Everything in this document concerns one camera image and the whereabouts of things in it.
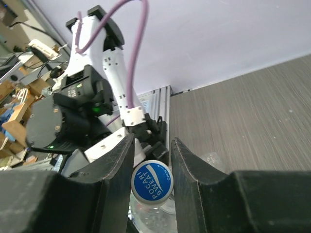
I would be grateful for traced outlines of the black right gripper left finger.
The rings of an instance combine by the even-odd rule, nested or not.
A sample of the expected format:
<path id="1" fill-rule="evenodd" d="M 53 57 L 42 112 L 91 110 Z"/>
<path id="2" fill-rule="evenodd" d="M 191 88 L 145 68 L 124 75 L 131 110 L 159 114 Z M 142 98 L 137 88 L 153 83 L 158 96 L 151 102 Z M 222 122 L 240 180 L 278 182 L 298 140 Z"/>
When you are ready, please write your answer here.
<path id="1" fill-rule="evenodd" d="M 126 232 L 133 162 L 129 134 L 70 177 L 43 170 L 1 172 L 1 232 Z"/>

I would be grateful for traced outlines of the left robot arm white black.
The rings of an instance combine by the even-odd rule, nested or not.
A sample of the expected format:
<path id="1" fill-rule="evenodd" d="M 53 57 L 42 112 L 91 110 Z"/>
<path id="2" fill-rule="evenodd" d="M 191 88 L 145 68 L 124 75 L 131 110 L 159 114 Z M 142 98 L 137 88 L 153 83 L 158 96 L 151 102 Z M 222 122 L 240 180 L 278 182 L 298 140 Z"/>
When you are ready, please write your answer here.
<path id="1" fill-rule="evenodd" d="M 136 58 L 126 68 L 124 38 L 101 6 L 67 22 L 73 47 L 69 64 L 52 93 L 32 106 L 26 126 L 29 149 L 71 154 L 80 149 L 89 162 L 107 155 L 134 135 L 134 165 L 169 162 L 167 124 L 153 119 L 133 88 Z"/>

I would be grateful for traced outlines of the blue white bottle cap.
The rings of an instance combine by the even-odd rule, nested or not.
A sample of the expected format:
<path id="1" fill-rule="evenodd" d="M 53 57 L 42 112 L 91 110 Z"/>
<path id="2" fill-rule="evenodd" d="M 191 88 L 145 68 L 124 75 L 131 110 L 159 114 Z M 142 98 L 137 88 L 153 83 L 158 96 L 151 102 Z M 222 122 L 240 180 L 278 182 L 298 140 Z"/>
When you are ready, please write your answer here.
<path id="1" fill-rule="evenodd" d="M 151 208 L 162 206 L 173 192 L 173 174 L 169 167 L 158 160 L 139 164 L 131 177 L 131 190 L 135 199 Z"/>

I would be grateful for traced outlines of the clear bottle blue white label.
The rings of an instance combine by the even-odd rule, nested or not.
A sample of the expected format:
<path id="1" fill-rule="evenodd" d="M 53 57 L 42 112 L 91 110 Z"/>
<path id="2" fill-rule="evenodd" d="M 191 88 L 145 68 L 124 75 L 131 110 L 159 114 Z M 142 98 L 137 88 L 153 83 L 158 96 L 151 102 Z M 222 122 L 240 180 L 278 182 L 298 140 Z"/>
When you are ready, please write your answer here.
<path id="1" fill-rule="evenodd" d="M 178 232 L 173 195 L 162 206 L 151 208 L 140 204 L 131 194 L 128 217 L 140 233 Z"/>

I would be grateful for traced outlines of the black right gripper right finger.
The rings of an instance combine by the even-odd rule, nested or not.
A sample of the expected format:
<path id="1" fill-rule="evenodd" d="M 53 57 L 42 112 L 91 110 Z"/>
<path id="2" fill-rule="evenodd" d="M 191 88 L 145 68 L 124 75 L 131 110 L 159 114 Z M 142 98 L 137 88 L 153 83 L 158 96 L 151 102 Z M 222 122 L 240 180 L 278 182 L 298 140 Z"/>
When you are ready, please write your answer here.
<path id="1" fill-rule="evenodd" d="M 309 171 L 239 170 L 225 174 L 171 144 L 174 200 L 180 233 L 308 233 Z"/>

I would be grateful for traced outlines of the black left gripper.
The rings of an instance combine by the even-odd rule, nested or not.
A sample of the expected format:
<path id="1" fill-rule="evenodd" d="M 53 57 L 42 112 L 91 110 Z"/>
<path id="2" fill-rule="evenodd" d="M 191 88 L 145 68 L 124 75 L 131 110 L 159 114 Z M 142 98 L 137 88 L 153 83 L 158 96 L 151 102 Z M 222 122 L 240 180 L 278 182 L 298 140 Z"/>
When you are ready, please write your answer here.
<path id="1" fill-rule="evenodd" d="M 145 116 L 145 122 L 131 126 L 131 133 L 135 135 L 143 148 L 147 160 L 157 160 L 169 165 L 169 150 L 166 146 L 167 123 L 159 116 L 157 121 Z"/>

